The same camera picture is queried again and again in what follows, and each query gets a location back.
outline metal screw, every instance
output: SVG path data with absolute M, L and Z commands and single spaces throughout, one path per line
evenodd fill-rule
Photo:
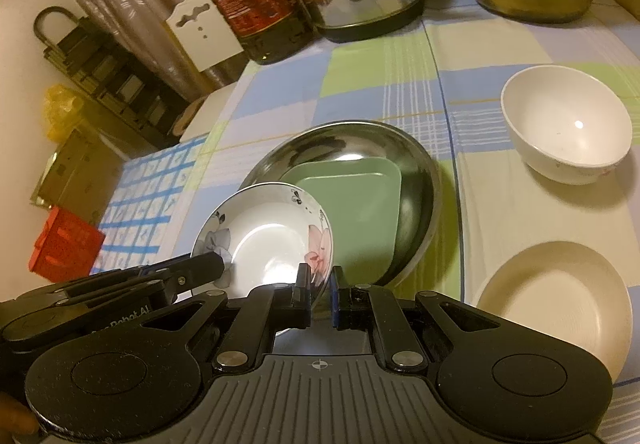
M 423 361 L 422 356 L 418 352 L 412 352 L 411 350 L 403 350 L 402 352 L 396 352 L 391 357 L 392 361 L 398 366 L 418 366 Z
M 238 352 L 237 350 L 228 350 L 218 354 L 216 361 L 222 366 L 240 366 L 245 364 L 249 358 L 244 352 Z

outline metal bowl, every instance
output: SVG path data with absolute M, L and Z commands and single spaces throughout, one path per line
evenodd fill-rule
M 291 168 L 304 162 L 362 157 L 389 159 L 402 175 L 394 255 L 388 271 L 376 282 L 384 285 L 396 276 L 402 280 L 414 270 L 433 239 L 442 208 L 442 188 L 436 165 L 411 135 L 375 121 L 344 120 L 322 124 L 269 152 L 251 170 L 241 187 L 278 181 Z

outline red box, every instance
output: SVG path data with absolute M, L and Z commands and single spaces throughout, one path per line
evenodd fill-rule
M 36 240 L 29 270 L 52 282 L 87 276 L 104 234 L 73 213 L 54 206 Z

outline cream plate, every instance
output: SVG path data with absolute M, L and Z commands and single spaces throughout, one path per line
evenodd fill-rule
M 294 283 L 298 264 L 311 266 L 312 303 L 331 270 L 334 252 L 329 221 L 306 191 L 280 182 L 241 189 L 211 214 L 200 230 L 192 256 L 214 251 L 225 271 L 212 284 L 229 298 L 244 297 L 268 283 Z
M 631 302 L 598 252 L 573 242 L 525 249 L 489 280 L 478 308 L 584 348 L 616 380 L 629 352 Z
M 524 69 L 504 85 L 500 104 L 516 150 L 549 179 L 594 182 L 631 148 L 625 105 L 607 85 L 579 70 Z

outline hand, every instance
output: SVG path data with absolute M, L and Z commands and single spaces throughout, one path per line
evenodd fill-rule
M 0 444 L 13 444 L 12 434 L 30 435 L 38 428 L 38 421 L 29 408 L 0 392 Z

